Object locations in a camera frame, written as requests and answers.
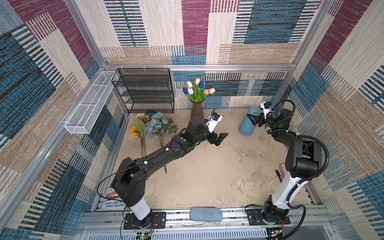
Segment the white tulip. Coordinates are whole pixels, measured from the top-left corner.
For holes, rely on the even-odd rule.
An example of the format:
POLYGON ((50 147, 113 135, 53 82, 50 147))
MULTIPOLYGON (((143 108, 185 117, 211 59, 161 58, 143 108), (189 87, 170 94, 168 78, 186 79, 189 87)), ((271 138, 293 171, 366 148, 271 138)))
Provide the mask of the white tulip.
POLYGON ((205 90, 205 93, 207 94, 207 95, 212 95, 213 93, 215 93, 215 88, 211 88, 211 89, 207 89, 207 90, 205 90))

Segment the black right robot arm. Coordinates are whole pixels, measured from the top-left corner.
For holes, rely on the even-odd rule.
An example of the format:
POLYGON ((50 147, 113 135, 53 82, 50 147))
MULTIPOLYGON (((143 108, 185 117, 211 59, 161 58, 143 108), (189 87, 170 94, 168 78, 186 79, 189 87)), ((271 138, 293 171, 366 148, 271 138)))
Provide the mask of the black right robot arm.
POLYGON ((328 149, 320 140, 288 129, 293 111, 281 109, 278 117, 274 118, 271 116, 273 108, 257 110, 259 114, 247 115, 251 123, 259 127, 267 126, 268 134, 288 147, 285 161, 287 173, 280 188, 269 196, 261 211, 264 223, 273 225, 276 222, 284 222, 289 209, 295 208, 292 201, 300 189, 325 170, 328 159, 324 161, 322 153, 326 153, 328 149))

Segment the dark blue tulip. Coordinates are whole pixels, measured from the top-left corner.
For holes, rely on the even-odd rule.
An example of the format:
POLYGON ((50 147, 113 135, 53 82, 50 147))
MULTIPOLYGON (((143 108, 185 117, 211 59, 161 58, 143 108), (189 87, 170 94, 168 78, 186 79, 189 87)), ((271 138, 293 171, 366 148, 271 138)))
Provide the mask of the dark blue tulip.
POLYGON ((204 97, 205 97, 205 93, 204 93, 204 91, 205 91, 205 89, 204 89, 204 82, 201 81, 201 82, 199 83, 198 87, 199 87, 199 97, 200 97, 200 99, 201 99, 201 101, 202 101, 202 100, 204 99, 204 97))

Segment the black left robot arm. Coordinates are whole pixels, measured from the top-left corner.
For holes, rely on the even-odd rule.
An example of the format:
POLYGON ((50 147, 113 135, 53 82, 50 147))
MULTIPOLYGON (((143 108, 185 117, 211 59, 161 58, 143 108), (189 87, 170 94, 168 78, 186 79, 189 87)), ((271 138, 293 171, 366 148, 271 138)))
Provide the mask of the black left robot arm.
POLYGON ((164 147, 148 156, 136 160, 126 158, 122 161, 112 180, 112 188, 133 213, 140 228, 148 228, 155 222, 153 211, 144 199, 146 180, 157 170, 182 158, 204 141, 219 146, 228 136, 227 133, 218 135, 214 132, 222 118, 223 116, 215 111, 207 120, 203 117, 195 117, 190 120, 186 129, 173 137, 164 147))

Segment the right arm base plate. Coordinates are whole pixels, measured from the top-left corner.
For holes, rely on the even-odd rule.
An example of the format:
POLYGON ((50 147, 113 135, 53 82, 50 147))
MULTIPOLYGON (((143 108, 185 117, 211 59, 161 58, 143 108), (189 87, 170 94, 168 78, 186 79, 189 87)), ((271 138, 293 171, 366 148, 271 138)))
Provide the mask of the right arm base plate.
POLYGON ((268 211, 264 211, 264 209, 246 209, 250 226, 289 225, 291 221, 288 213, 288 209, 279 208, 268 211))

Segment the teal cylindrical vase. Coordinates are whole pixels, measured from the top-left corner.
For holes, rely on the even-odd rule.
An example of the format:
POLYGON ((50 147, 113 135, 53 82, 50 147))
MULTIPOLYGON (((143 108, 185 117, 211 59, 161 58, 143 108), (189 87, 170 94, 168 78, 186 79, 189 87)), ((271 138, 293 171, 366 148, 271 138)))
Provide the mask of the teal cylindrical vase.
POLYGON ((262 110, 259 107, 253 106, 249 108, 239 126, 239 132, 244 136, 252 135, 261 114, 262 110))

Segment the red ribbed glass vase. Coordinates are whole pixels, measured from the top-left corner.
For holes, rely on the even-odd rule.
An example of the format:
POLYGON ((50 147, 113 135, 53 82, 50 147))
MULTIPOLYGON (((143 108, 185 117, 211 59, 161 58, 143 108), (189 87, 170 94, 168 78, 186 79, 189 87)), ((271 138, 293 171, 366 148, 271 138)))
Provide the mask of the red ribbed glass vase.
POLYGON ((192 102, 190 119, 192 120, 195 117, 204 118, 203 102, 192 102))

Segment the light blue tulip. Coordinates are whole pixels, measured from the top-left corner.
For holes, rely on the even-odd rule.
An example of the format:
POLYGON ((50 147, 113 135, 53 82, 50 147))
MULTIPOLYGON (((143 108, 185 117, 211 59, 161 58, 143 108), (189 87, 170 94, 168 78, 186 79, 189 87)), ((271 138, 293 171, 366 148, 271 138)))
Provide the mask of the light blue tulip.
POLYGON ((183 93, 193 102, 197 103, 199 100, 198 95, 192 88, 183 88, 183 93))

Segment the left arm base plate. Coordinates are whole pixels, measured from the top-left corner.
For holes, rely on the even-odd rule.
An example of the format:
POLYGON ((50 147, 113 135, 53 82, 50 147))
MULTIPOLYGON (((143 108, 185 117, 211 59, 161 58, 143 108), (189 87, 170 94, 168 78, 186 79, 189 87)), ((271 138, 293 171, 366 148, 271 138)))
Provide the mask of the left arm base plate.
POLYGON ((166 212, 150 212, 143 220, 139 220, 133 213, 125 215, 124 230, 164 229, 166 226, 166 212))

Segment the pink tulip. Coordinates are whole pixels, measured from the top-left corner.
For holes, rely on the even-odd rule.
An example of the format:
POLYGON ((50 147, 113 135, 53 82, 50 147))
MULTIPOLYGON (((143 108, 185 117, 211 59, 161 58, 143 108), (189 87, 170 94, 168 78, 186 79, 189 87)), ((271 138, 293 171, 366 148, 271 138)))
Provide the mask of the pink tulip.
POLYGON ((201 99, 202 101, 211 94, 211 91, 209 89, 206 89, 203 91, 202 95, 201 95, 201 99))

